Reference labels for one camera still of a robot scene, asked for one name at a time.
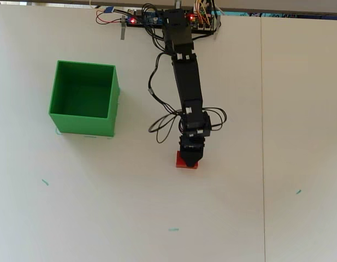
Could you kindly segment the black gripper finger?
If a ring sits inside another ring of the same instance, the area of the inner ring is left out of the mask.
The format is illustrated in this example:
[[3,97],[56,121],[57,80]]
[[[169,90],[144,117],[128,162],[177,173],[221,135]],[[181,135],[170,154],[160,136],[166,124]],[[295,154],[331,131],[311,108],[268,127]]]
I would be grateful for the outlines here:
[[182,165],[188,168],[193,167],[193,159],[190,151],[180,151]]
[[196,150],[190,153],[190,166],[195,167],[203,157],[203,149]]

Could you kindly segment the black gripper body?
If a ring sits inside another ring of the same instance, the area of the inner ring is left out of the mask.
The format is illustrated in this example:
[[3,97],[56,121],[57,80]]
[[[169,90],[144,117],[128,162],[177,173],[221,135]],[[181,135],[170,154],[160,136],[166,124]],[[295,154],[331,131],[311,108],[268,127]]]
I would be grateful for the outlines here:
[[180,136],[180,151],[201,151],[204,148],[205,138],[204,137],[195,137],[195,136]]

